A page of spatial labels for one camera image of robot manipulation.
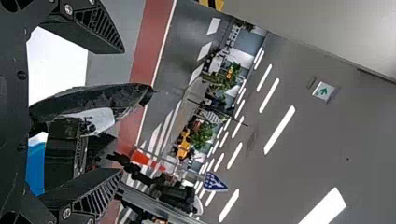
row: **ceiling light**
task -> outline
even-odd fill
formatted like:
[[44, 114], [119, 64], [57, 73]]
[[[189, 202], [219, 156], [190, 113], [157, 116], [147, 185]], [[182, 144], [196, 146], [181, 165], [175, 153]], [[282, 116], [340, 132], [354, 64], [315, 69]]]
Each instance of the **ceiling light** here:
[[296, 109], [294, 108], [293, 105], [290, 106], [288, 112], [286, 113], [285, 117], [280, 121], [280, 123], [277, 125], [274, 133], [271, 135], [270, 140], [268, 140], [267, 144], [264, 147], [264, 155], [267, 155], [267, 153], [271, 150], [271, 147], [274, 145], [276, 142], [277, 138], [282, 134], [283, 130], [285, 129], [286, 125], [288, 125], [289, 121], [294, 115], [294, 112], [296, 112]]
[[253, 63], [256, 63], [259, 59], [260, 54], [262, 53], [262, 47], [260, 47], [259, 52], [257, 52], [256, 57], [254, 57]]
[[262, 113], [262, 111], [265, 109], [265, 107], [267, 106], [268, 102], [270, 101], [272, 95], [274, 94], [277, 85], [279, 84], [279, 78], [277, 78], [274, 82], [274, 84], [272, 85], [270, 91], [268, 92], [267, 96], [265, 96], [264, 101], [262, 102], [262, 105], [260, 106], [259, 112]]
[[197, 189], [200, 181], [195, 182], [194, 188]]
[[262, 84], [264, 84], [265, 79], [267, 79], [272, 69], [272, 65], [268, 65], [267, 70], [265, 70], [264, 75], [262, 76], [262, 80], [260, 80], [259, 85], [257, 86], [256, 91], [259, 92], [262, 89]]
[[259, 60], [257, 60], [256, 64], [254, 65], [254, 70], [256, 70], [259, 67], [260, 62], [262, 61], [262, 56], [264, 56], [264, 50], [262, 51], [262, 53], [259, 56]]
[[219, 222], [222, 222], [224, 218], [227, 217], [228, 213], [233, 208], [233, 205], [235, 204], [236, 200], [238, 200], [238, 198], [239, 198], [239, 189], [236, 189], [235, 192], [233, 193], [233, 196], [231, 196], [230, 200], [227, 202], [227, 204], [221, 211], [219, 215]]
[[216, 136], [216, 138], [219, 138], [221, 136], [221, 133], [222, 133], [223, 129], [224, 129], [224, 127], [220, 128], [220, 131], [218, 132], [218, 135]]
[[227, 140], [228, 134], [229, 134], [228, 132], [224, 134], [224, 137], [223, 137], [223, 139], [221, 140], [221, 143], [220, 143], [220, 148], [222, 148], [222, 146], [224, 146], [224, 143], [225, 143], [225, 140]]
[[346, 207], [338, 188], [333, 188], [299, 224], [328, 224]]
[[241, 113], [242, 107], [244, 107], [244, 105], [245, 105], [245, 100], [242, 101], [241, 105], [239, 106], [238, 110], [236, 111], [236, 114], [235, 114], [236, 119], [238, 118], [239, 113]]
[[231, 118], [229, 118], [229, 119], [227, 120], [227, 122], [225, 123], [223, 131], [226, 131], [226, 130], [227, 130], [228, 125], [230, 125], [230, 122], [231, 122]]
[[210, 172], [212, 169], [213, 164], [215, 164], [215, 158], [212, 159], [212, 161], [209, 163], [209, 166], [207, 167], [207, 171]]
[[215, 191], [210, 192], [209, 197], [207, 197], [207, 199], [206, 199], [206, 203], [205, 203], [206, 207], [208, 207], [210, 205], [210, 203], [212, 202], [215, 195], [216, 195]]
[[244, 89], [244, 87], [245, 87], [245, 85], [247, 84], [247, 80], [246, 79], [244, 79], [244, 81], [242, 82], [242, 86], [241, 86], [241, 88], [239, 88], [239, 92], [238, 92], [238, 94], [241, 94], [241, 92], [242, 92], [242, 89]]
[[242, 142], [239, 143], [238, 147], [236, 147], [235, 151], [233, 152], [233, 156], [231, 157], [230, 161], [228, 161], [227, 164], [227, 170], [230, 170], [231, 167], [233, 166], [233, 162], [235, 161], [236, 157], [238, 156], [239, 152], [242, 149]]
[[213, 151], [213, 147], [211, 147], [210, 150], [209, 150], [209, 152], [207, 153], [207, 157], [208, 157], [208, 158], [210, 157], [210, 154], [212, 154], [212, 151]]
[[236, 125], [235, 130], [233, 130], [233, 135], [231, 135], [231, 138], [235, 138], [236, 134], [239, 131], [239, 128], [241, 128], [241, 124], [244, 122], [245, 117], [242, 116], [241, 119], [239, 120], [238, 124]]
[[202, 189], [201, 193], [199, 194], [199, 199], [202, 199], [204, 197], [205, 192], [206, 189]]
[[219, 169], [219, 167], [220, 167], [221, 162], [222, 162], [223, 159], [224, 159], [224, 153], [221, 153], [221, 156], [220, 156], [218, 162], [217, 162], [216, 165], [215, 165], [215, 169], [214, 169], [215, 172]]
[[204, 182], [199, 183], [197, 190], [195, 191], [195, 194], [199, 193], [199, 190], [201, 189], [202, 185], [204, 184]]
[[218, 150], [219, 143], [220, 143], [220, 140], [218, 140], [218, 141], [216, 142], [216, 144], [215, 144], [215, 147], [213, 147], [213, 152], [212, 152], [212, 154], [215, 154], [215, 153], [216, 153], [216, 150]]
[[245, 91], [246, 91], [246, 90], [247, 90], [247, 89], [244, 88], [244, 89], [242, 90], [242, 93], [239, 95], [238, 101], [236, 102], [238, 105], [239, 105], [239, 103], [241, 103], [242, 97], [244, 97], [244, 94], [245, 94]]
[[203, 174], [204, 172], [206, 172], [206, 168], [207, 168], [207, 165], [208, 165], [208, 164], [209, 164], [209, 162], [207, 161], [207, 162], [205, 163], [204, 168], [202, 168], [202, 170], [200, 170], [200, 172], [199, 172], [200, 175]]

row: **person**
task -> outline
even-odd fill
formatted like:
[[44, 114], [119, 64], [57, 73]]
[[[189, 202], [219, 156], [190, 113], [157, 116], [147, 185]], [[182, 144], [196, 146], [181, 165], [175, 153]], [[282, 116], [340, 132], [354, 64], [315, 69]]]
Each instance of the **person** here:
[[[136, 164], [133, 164], [129, 157], [126, 155], [121, 155], [117, 152], [114, 152], [113, 155], [108, 154], [106, 156], [108, 160], [116, 161], [121, 166], [124, 167], [124, 170], [127, 173], [131, 174], [131, 178], [134, 180], [138, 180], [143, 184], [147, 185], [149, 188], [152, 185], [155, 185], [155, 189], [161, 193], [161, 196], [158, 198], [160, 201], [167, 203], [175, 208], [182, 210], [183, 212], [189, 214], [198, 212], [198, 209], [193, 206], [194, 199], [195, 199], [195, 188], [186, 187], [184, 189], [165, 186], [165, 177], [164, 175], [160, 175], [159, 177], [155, 177], [151, 179], [150, 177], [143, 175], [140, 173], [140, 167]], [[130, 207], [133, 209], [137, 215], [138, 219], [134, 221], [133, 224], [140, 224], [143, 220], [160, 220], [164, 223], [166, 220], [161, 220], [152, 215], [151, 213], [144, 211], [142, 208], [139, 208], [131, 203], [124, 201], [122, 198], [117, 197], [117, 200], [120, 200], [124, 207]]]

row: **white wall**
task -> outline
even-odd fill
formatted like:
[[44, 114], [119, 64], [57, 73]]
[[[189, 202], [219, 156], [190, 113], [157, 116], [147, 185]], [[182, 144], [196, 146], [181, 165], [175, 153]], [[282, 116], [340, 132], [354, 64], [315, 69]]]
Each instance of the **white wall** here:
[[396, 78], [393, 0], [227, 0], [224, 12]]
[[27, 42], [29, 105], [59, 91], [84, 86], [88, 51], [41, 28]]

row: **blue road sign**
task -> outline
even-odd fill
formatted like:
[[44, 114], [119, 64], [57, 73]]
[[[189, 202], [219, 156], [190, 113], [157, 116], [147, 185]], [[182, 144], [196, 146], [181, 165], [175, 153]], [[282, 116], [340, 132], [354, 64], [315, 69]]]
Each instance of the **blue road sign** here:
[[227, 191], [227, 185], [220, 180], [218, 176], [207, 172], [205, 175], [204, 188], [212, 191]]

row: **red stripe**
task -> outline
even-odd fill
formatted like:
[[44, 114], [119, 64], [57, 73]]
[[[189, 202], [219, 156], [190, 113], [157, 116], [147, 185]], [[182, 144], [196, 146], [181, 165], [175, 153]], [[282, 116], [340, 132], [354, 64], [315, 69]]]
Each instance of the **red stripe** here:
[[[140, 26], [134, 63], [131, 71], [130, 82], [151, 85], [154, 71], [163, 44], [163, 36], [172, 11], [173, 0], [146, 0], [143, 20]], [[133, 146], [137, 140], [140, 125], [143, 125], [144, 108], [136, 109], [120, 122], [119, 142], [117, 151], [132, 155]], [[120, 168], [116, 163], [112, 167]], [[115, 202], [108, 207], [102, 218], [102, 224], [114, 224], [120, 210], [120, 202]]]

